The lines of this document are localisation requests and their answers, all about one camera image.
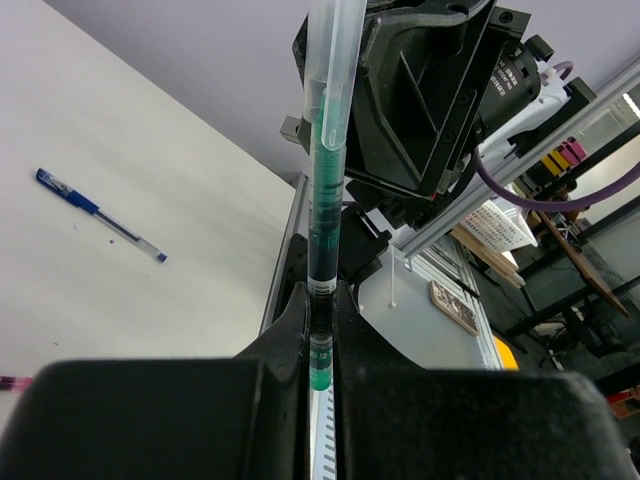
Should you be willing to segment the clear pen cap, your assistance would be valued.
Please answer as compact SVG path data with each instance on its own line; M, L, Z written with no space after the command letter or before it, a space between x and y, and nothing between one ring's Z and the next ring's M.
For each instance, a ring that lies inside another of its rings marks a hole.
M313 1L308 15L303 118L328 150L346 143L367 2Z

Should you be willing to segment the blue ballpoint pen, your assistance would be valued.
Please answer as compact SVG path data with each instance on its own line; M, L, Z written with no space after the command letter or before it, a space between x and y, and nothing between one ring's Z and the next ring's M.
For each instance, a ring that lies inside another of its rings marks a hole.
M168 256L163 251L105 213L96 203L91 201L78 190L72 188L52 175L49 171L43 168L38 168L35 173L35 180L75 208L79 208L88 215L97 218L109 228L126 238L129 242L136 245L140 250L150 255L157 262L164 263L167 260Z

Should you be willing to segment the green gel pen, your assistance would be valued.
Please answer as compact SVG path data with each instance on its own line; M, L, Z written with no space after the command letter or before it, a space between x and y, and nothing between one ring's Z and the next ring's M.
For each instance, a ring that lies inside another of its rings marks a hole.
M310 326L309 384L324 391L331 385L335 292L338 277L341 210L346 149L324 144L322 102L311 129L311 193L307 255Z

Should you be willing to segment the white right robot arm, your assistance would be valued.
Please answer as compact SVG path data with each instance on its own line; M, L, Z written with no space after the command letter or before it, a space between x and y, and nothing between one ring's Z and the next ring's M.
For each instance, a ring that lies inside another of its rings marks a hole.
M570 373L428 370L358 312L389 238L351 240L343 195L420 229L548 124L529 17L492 1L315 1L293 43L310 155L311 384L332 387L341 479L633 479L604 397Z

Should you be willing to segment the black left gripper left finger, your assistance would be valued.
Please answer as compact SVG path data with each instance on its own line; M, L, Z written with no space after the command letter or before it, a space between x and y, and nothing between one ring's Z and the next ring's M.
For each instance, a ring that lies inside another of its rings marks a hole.
M1 440L5 479L306 479L309 333L297 284L231 358L47 366Z

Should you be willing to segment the red gel pen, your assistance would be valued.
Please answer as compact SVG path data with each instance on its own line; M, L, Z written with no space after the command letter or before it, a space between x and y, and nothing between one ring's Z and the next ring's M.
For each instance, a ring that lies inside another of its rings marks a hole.
M1 376L1 392L24 392L32 383L31 377Z

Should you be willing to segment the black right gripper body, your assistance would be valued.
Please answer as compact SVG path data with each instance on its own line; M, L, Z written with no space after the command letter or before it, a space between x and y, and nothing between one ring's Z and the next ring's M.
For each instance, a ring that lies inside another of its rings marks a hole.
M420 229L474 176L464 159L535 101L553 50L494 1L367 4L346 132L348 192Z

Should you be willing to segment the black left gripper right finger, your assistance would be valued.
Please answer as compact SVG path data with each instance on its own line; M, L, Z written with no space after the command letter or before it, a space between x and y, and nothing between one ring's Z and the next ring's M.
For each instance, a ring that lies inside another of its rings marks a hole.
M428 370L339 285L333 321L341 479L626 479L604 396L562 372Z

